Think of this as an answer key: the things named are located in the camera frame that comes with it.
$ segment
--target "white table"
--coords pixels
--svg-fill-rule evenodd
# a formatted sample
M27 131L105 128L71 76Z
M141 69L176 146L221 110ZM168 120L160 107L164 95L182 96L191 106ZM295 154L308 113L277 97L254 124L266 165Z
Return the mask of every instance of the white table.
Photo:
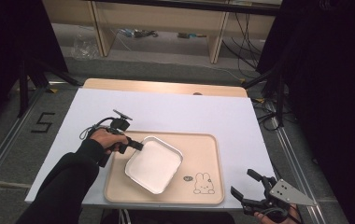
M101 82L104 85L108 82L115 84L127 82L131 83L131 86L136 85L137 90L143 90L140 86L163 85L163 83L119 82L118 80L102 80ZM206 92L206 88L213 88L213 86L193 86L202 92ZM176 84L175 89L184 91L185 87L187 84ZM227 95L237 90L231 87L215 88L224 89ZM117 109L134 119L130 121L129 131L208 133L215 136L219 144L225 198L218 205L110 203L104 196L107 172L110 167L110 162L108 162L105 168L101 168L83 204L119 208L241 209L240 202L230 193L231 186L240 190L246 198L252 200L264 198L263 185L246 175L246 171L253 169L266 176L275 174L249 98L242 97L242 94L238 97L204 96L190 95L187 92L177 94L156 92L159 90L150 91L153 92L78 90L25 201L30 203L35 199L42 181L65 153L77 150L81 143L78 136L85 128L103 118L117 117L112 109Z

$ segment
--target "beige tray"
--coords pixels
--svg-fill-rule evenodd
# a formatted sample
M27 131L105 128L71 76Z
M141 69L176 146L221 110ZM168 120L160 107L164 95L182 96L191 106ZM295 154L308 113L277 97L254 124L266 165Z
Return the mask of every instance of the beige tray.
M165 191L153 194L134 182L124 172L135 150L128 147L124 154L113 153L105 186L105 197L119 203L200 203L217 204L224 199L219 150L210 134L126 132L142 141L155 136L177 148L183 155L174 177Z

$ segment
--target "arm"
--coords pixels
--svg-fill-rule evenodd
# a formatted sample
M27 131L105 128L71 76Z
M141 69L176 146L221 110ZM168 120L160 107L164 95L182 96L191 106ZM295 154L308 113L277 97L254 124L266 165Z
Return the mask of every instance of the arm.
M62 156L17 223L78 223L82 200L99 173L97 162L111 153L104 148L118 142L128 144L124 135L99 130L76 153Z

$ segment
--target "black sleeve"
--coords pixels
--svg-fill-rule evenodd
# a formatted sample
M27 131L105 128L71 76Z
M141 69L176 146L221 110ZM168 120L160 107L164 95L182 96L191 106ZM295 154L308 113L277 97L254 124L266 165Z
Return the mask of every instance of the black sleeve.
M81 203L99 173L102 146L84 140L76 153L61 157L47 175L35 200L17 223L78 223Z

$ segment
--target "floor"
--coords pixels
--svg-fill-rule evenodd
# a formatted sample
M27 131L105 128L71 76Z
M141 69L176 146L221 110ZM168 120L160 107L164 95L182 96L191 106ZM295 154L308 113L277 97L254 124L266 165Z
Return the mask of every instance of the floor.
M150 63L154 66L157 64L173 64L173 65L191 65L194 67L200 67L208 71L209 73L218 73L224 75L227 79L226 85L238 86L242 80L251 80L253 77L258 76L254 72L254 69L246 63L239 62L237 58L223 46L220 50L220 56L217 64L211 64L207 55L206 39L203 37L191 37L191 38L178 38L178 34L158 32L158 36L147 36L141 38L127 37L126 35L118 34L112 51L105 58L100 58L96 53L96 47L92 45L93 30L92 27L81 26L66 26L60 24L53 24L55 34L57 35L61 49L63 50L66 61L69 64L73 63L85 63L90 60L96 59L98 61L107 62L136 62L136 63ZM86 43L89 44L87 52L93 52L93 54L79 55L76 44L79 44L78 35L86 38ZM239 44L242 43L242 38L226 38L225 43L235 52L239 51ZM264 40L251 40L253 48L262 50ZM244 58L248 59L250 63L255 63L252 60L252 54L248 51L243 52ZM59 79L50 76L50 80L54 81L52 84L59 85ZM260 95L263 83L258 84L256 87L248 90L248 96L251 98L262 98ZM52 108L57 111L60 116L53 116L51 119L54 124L51 126L47 134L42 137L36 137L31 139L19 139L24 134L33 134L31 131L36 129L37 116L28 116L28 120L24 123L31 127L27 130L20 130L20 134L17 136L17 140L14 140L13 144L25 144L26 147L29 144L33 150L17 151L19 147L7 146L11 150L9 155L20 154L18 159L12 159L12 156L8 156L8 153L2 159L0 164L0 223L13 222L24 210L27 204L23 201L27 190L31 187L31 182L22 182L26 175L36 176L36 172L42 163L41 158L47 155L47 148L50 148L52 143L52 136L58 132L58 124L62 123L64 119L64 111L67 111L69 107L68 99L74 97L76 89L62 84L58 86L60 88L59 96L53 94L44 94L41 96L41 101L36 103L33 108L32 114L41 114L50 111L50 105L53 102L66 99L66 102L61 102L61 108ZM15 86L11 90L10 99L6 101L3 109L0 110L0 146L4 144L3 140L10 136L8 132L11 127L14 127L16 115L19 109L19 90ZM273 104L265 104L266 109L262 107L262 104L254 104L255 111L258 117L267 113L268 109L273 109ZM320 168L313 162L310 149L308 148L305 139L303 138L300 130L300 126L294 119L294 115L289 114L284 117L285 128L279 131L267 131L269 128L273 128L274 120L268 120L261 124L264 142L267 148L280 148L280 150L269 150L270 158L274 161L275 166L284 176L284 179L296 182L298 189L303 189L307 194L313 195L319 203L320 212L311 213L311 209L305 207L300 208L305 223L348 223L344 217L344 213L339 207L338 201L333 196L333 192L330 190L326 179L321 173ZM291 155L299 161L298 172L291 171L292 167L297 168L297 164L292 164L287 155ZM80 218L80 223L97 223L95 220L99 220L103 213L103 209L96 207L88 207L83 210L83 214ZM232 212L236 223L257 223L253 217L243 216L241 212Z

